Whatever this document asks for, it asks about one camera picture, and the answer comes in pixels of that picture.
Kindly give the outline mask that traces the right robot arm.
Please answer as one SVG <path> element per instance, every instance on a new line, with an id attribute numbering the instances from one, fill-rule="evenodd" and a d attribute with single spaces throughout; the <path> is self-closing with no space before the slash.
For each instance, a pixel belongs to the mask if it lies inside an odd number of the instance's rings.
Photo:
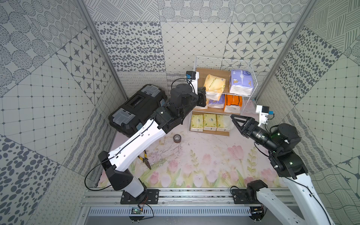
<path id="1" fill-rule="evenodd" d="M 268 151 L 265 156 L 279 178 L 288 186 L 302 217 L 279 200 L 262 180 L 247 184 L 246 199 L 251 203 L 260 203 L 283 225 L 333 225 L 333 220 L 313 186 L 308 169 L 300 156 L 293 151 L 301 140 L 297 129 L 282 123 L 276 125 L 273 132 L 268 132 L 259 127 L 259 123 L 252 117 L 236 114 L 230 117 L 245 138 L 252 139 L 255 144 Z"/>

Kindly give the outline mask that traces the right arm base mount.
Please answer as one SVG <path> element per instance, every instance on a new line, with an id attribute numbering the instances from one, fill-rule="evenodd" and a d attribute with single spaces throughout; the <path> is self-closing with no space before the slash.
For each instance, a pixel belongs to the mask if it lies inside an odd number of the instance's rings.
<path id="1" fill-rule="evenodd" d="M 257 199 L 257 192 L 262 188 L 268 188 L 262 180 L 251 181 L 246 188 L 230 187 L 230 193 L 235 204 L 260 204 Z"/>

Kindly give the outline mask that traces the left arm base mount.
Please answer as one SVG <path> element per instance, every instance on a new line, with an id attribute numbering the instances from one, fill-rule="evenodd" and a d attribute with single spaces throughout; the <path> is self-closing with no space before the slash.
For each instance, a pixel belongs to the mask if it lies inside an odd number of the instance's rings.
<path id="1" fill-rule="evenodd" d="M 147 189 L 138 197 L 133 197 L 130 193 L 123 191 L 121 204 L 158 204 L 159 189 Z"/>

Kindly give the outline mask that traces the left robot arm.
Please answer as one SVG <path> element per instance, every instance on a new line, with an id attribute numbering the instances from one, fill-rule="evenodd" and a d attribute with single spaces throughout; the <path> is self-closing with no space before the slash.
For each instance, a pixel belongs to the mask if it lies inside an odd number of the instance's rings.
<path id="1" fill-rule="evenodd" d="M 171 90 L 170 99 L 147 120 L 145 125 L 124 144 L 111 152 L 98 156 L 108 180 L 114 190 L 124 190 L 138 203 L 147 198 L 146 186 L 129 171 L 129 166 L 153 142 L 181 125 L 187 115 L 196 107 L 206 105 L 206 88 L 195 88 L 181 83 Z"/>

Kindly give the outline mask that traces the yellow tissue pack top shelf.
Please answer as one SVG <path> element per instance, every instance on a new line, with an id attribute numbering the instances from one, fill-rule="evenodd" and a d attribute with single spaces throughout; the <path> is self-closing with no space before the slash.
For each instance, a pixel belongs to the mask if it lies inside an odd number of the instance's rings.
<path id="1" fill-rule="evenodd" d="M 204 82 L 207 99 L 219 101 L 222 93 L 224 92 L 225 86 L 226 79 L 208 74 Z"/>

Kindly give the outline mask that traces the purple tissue pack shelf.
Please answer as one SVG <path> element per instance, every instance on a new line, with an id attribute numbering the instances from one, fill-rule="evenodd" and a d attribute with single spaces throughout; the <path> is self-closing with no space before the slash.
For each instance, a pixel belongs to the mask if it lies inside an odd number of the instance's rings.
<path id="1" fill-rule="evenodd" d="M 209 103 L 208 103 L 209 108 L 223 109 L 224 106 L 225 106 L 225 96 L 224 95 L 221 95 L 219 101 L 209 100 Z"/>
<path id="2" fill-rule="evenodd" d="M 229 92 L 231 94 L 249 96 L 254 89 L 251 73 L 245 70 L 232 70 L 230 74 Z"/>

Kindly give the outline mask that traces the purple tissue pack top shelf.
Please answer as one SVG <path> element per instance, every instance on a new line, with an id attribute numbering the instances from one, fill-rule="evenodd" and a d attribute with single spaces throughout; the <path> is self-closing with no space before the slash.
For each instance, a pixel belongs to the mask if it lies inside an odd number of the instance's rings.
<path id="1" fill-rule="evenodd" d="M 230 74 L 229 92 L 231 94 L 249 96 L 254 89 L 251 73 L 245 70 L 232 70 Z"/>

